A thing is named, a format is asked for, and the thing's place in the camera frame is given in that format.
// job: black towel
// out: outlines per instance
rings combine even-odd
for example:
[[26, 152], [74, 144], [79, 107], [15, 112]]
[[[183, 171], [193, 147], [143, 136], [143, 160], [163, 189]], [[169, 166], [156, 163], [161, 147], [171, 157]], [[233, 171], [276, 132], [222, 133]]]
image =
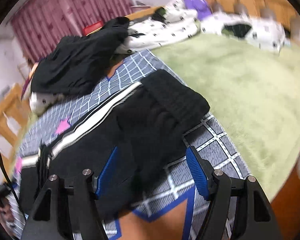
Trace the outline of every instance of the black towel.
[[128, 36], [129, 19], [117, 17], [88, 36], [63, 37], [43, 59], [31, 81], [37, 93], [87, 95], [105, 76], [110, 58]]

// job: white cloth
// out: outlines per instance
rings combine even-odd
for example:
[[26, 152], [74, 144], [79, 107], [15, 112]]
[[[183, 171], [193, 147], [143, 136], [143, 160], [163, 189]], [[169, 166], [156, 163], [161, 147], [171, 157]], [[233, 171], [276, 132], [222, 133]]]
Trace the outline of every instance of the white cloth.
[[244, 39], [253, 46], [279, 52], [284, 44], [285, 33], [281, 24], [273, 20], [247, 17], [245, 15], [216, 12], [201, 21], [201, 31], [222, 35], [225, 25], [236, 24], [251, 26]]
[[52, 94], [44, 94], [44, 93], [31, 93], [30, 97], [30, 109], [37, 116], [42, 115], [49, 106], [53, 105], [58, 100], [62, 99], [64, 96], [52, 95]]
[[129, 36], [116, 53], [126, 54], [143, 49], [155, 49], [160, 46], [186, 40], [198, 32], [195, 20], [198, 13], [194, 9], [184, 9], [183, 0], [172, 0], [166, 6], [165, 22], [151, 18], [133, 24], [128, 28]]

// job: red curtain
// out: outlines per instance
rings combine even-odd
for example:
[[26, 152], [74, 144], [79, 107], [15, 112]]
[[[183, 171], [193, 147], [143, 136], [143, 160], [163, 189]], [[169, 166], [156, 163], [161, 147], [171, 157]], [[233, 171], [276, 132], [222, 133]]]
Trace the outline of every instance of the red curtain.
[[99, 20], [130, 13], [132, 0], [29, 0], [11, 19], [24, 54], [33, 62], [51, 53], [66, 35]]

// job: red box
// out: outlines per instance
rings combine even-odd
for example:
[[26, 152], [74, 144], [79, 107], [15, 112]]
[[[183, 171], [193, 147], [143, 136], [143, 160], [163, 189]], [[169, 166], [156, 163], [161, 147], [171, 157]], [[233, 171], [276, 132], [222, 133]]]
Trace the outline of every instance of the red box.
[[82, 30], [82, 35], [83, 36], [87, 36], [93, 32], [96, 32], [97, 30], [99, 30], [101, 27], [103, 27], [103, 21], [98, 21], [92, 25], [89, 25], [87, 27], [85, 27], [83, 30]]

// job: gray checkered fabric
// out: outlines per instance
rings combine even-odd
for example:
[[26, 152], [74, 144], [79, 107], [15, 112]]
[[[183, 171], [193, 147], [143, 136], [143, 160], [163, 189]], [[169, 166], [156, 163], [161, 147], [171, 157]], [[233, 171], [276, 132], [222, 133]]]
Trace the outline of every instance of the gray checkered fabric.
[[[140, 80], [156, 69], [167, 70], [184, 84], [168, 66], [156, 58], [149, 50], [133, 54], [124, 60], [123, 65], [117, 69], [116, 74], [109, 81], [106, 78], [101, 80], [91, 95], [81, 98], [67, 98], [50, 108], [25, 136], [20, 147], [20, 156], [27, 156], [36, 152], [41, 140], [44, 143], [53, 141], [56, 138], [53, 132], [61, 119], [71, 116], [71, 124], [75, 123], [83, 114], [96, 107], [109, 95], [127, 87], [134, 81]], [[223, 170], [228, 176], [244, 179], [250, 174], [244, 160], [211, 113], [206, 114], [199, 125], [185, 133], [183, 141], [186, 146], [195, 146], [202, 158], [209, 160], [215, 169]], [[144, 192], [143, 198], [132, 204], [131, 207], [150, 217], [178, 199], [179, 196], [193, 186], [194, 181], [186, 164], [186, 159], [183, 157], [164, 167], [160, 180], [153, 188]], [[16, 217], [14, 231], [16, 236], [20, 237], [24, 221], [18, 213], [13, 196], [10, 196], [9, 199], [13, 214]], [[209, 203], [195, 190], [190, 240], [195, 240], [208, 205]], [[236, 199], [232, 197], [226, 225], [228, 236], [231, 234], [234, 221], [235, 205]], [[104, 228], [108, 237], [115, 236], [118, 232], [113, 219], [104, 221]], [[74, 234], [74, 237], [75, 239], [82, 239], [80, 234]]]

